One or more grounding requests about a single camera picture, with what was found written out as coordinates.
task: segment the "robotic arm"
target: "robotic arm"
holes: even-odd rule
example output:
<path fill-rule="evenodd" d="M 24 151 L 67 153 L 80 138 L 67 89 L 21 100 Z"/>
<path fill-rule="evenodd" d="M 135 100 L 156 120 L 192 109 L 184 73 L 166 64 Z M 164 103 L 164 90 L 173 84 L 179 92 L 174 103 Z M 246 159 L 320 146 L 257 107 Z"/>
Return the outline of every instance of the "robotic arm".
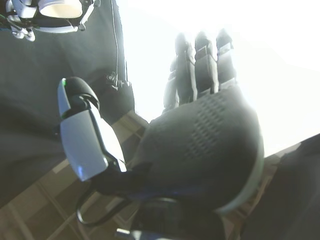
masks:
<path fill-rule="evenodd" d="M 84 31 L 85 23 L 101 0 L 7 0 L 1 25 L 17 39 L 33 42 L 34 30 L 64 34 Z"/>
<path fill-rule="evenodd" d="M 73 170 L 101 194 L 125 198 L 96 224 L 140 201 L 130 231 L 119 229 L 120 237 L 225 239 L 218 214 L 254 192 L 264 152 L 257 115 L 237 86 L 232 39 L 222 30 L 216 42 L 217 56 L 201 32 L 194 59 L 191 44 L 178 36 L 165 110 L 146 129 L 130 168 L 93 90 L 77 77 L 60 82 L 60 134 Z M 79 211 L 78 219 L 84 223 Z"/>

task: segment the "textured palm pad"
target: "textured palm pad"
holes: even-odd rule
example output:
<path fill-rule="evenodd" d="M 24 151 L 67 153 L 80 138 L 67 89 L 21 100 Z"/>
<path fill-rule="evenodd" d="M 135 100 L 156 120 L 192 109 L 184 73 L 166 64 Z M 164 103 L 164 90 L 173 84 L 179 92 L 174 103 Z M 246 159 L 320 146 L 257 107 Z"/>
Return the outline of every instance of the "textured palm pad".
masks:
<path fill-rule="evenodd" d="M 151 163 L 148 191 L 218 208 L 245 185 L 261 141 L 257 115 L 235 86 L 153 120 L 133 166 Z"/>

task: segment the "wire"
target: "wire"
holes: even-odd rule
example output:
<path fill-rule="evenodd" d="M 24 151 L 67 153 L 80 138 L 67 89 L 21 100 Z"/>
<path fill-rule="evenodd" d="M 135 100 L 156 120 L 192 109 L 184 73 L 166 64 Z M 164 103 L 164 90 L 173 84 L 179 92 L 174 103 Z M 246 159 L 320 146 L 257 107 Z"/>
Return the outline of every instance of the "wire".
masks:
<path fill-rule="evenodd" d="M 114 1 L 111 0 L 111 10 L 112 10 L 112 23 L 113 23 L 113 34 L 114 34 L 114 41 L 116 46 L 116 63 L 115 63 L 115 81 L 118 81 L 118 58 L 119 58 L 119 49 L 118 49 L 118 40 L 116 34 L 116 26 L 115 26 L 115 13 L 114 13 Z"/>
<path fill-rule="evenodd" d="M 105 214 L 99 220 L 93 221 L 93 222 L 86 222 L 83 220 L 83 217 L 81 214 L 81 207 L 86 202 L 86 200 L 93 194 L 93 192 L 94 192 L 94 188 L 92 187 L 92 185 L 90 185 L 90 187 L 79 198 L 79 200 L 76 204 L 76 217 L 81 224 L 83 224 L 87 227 L 96 227 L 96 226 L 99 226 L 99 225 L 109 221 L 117 213 L 119 213 L 122 209 L 124 209 L 126 206 L 131 204 L 131 201 L 129 199 L 125 199 L 122 202 L 118 203 L 118 205 L 116 205 L 112 210 L 110 210 L 107 214 Z"/>

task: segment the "white cup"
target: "white cup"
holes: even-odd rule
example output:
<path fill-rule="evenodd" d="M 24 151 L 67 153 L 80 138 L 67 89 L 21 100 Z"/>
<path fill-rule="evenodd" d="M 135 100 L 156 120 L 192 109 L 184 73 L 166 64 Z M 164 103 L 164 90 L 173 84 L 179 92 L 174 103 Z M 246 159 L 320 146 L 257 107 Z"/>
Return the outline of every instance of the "white cup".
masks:
<path fill-rule="evenodd" d="M 82 4 L 79 0 L 39 0 L 42 15 L 51 18 L 74 19 L 82 15 Z"/>

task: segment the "thin cable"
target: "thin cable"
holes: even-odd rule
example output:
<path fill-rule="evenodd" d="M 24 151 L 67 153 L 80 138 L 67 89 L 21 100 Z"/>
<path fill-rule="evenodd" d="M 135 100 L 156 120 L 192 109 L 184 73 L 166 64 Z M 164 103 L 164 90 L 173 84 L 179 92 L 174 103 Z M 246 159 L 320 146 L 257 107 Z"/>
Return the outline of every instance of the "thin cable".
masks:
<path fill-rule="evenodd" d="M 110 210 L 107 214 L 105 214 L 103 217 L 101 217 L 97 221 L 93 222 L 86 222 L 83 220 L 82 214 L 81 214 L 81 206 L 86 202 L 86 200 L 93 194 L 94 188 L 92 185 L 87 189 L 87 191 L 84 192 L 84 194 L 79 198 L 77 204 L 76 204 L 76 217 L 78 221 L 87 226 L 87 227 L 96 227 L 99 226 L 107 221 L 109 221 L 111 218 L 113 218 L 117 213 L 119 213 L 122 209 L 124 209 L 126 206 L 128 206 L 131 201 L 128 199 L 123 200 L 122 202 L 118 203 L 112 210 Z"/>
<path fill-rule="evenodd" d="M 117 84 L 118 81 L 118 58 L 119 58 L 119 50 L 118 50 L 118 40 L 116 34 L 116 26 L 115 26 L 115 13 L 114 13 L 114 1 L 111 0 L 111 10 L 112 10 L 112 23 L 113 23 L 113 34 L 114 34 L 114 41 L 116 47 L 116 63 L 115 63 L 115 83 Z"/>

